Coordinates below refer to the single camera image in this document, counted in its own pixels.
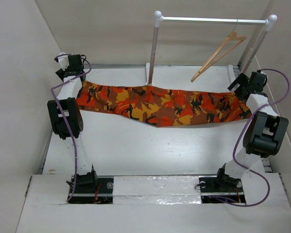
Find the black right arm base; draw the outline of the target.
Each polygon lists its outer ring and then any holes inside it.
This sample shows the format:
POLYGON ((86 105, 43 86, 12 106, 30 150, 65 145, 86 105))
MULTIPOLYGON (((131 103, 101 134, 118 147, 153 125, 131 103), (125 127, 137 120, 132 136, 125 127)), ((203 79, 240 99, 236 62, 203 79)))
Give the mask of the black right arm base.
POLYGON ((216 177, 199 177, 199 182, 194 188, 200 191, 203 204, 222 202, 246 204, 242 187, 221 187, 216 183, 216 177))

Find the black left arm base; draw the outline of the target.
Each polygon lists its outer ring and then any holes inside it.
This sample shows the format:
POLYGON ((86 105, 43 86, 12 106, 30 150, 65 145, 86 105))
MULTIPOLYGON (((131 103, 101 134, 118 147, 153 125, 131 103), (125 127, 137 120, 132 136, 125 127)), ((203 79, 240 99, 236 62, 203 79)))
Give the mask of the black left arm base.
POLYGON ((114 177, 98 176, 96 187, 76 187, 70 204, 112 204, 114 177))

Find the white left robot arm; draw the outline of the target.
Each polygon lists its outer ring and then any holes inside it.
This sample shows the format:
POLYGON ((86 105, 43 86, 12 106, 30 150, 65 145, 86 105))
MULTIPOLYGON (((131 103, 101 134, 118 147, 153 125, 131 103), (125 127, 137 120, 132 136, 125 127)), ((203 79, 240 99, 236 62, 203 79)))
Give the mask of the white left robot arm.
POLYGON ((54 61, 60 66, 56 75, 62 83, 51 88, 53 100, 48 101, 47 108, 52 130, 70 149, 74 163, 74 175, 67 182, 71 188, 69 197, 75 193, 95 192, 98 189, 97 174, 81 145, 83 119, 77 105, 77 97, 90 72, 84 71, 87 57, 62 52, 54 61))

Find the orange camouflage trousers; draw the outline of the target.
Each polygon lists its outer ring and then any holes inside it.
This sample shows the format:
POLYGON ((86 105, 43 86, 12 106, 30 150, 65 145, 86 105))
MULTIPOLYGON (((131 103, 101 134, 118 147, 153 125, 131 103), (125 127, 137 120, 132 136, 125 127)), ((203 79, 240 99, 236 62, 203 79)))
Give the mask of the orange camouflage trousers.
POLYGON ((155 86, 109 86, 85 81, 77 96, 80 109, 121 115, 155 127, 227 123, 250 118, 235 94, 163 89, 155 86))

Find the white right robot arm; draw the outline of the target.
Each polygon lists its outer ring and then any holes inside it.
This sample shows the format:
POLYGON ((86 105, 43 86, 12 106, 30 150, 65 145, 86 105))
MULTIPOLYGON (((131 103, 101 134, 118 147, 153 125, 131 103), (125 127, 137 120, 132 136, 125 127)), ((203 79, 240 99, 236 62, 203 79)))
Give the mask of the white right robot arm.
POLYGON ((260 158, 276 155, 282 145, 289 121, 273 110, 273 103, 263 92, 268 77, 266 69, 259 69, 247 77, 241 73, 228 87, 249 107, 252 115, 243 128, 239 140, 242 149, 224 164, 214 179, 215 187, 226 191, 236 187, 243 174, 260 158))

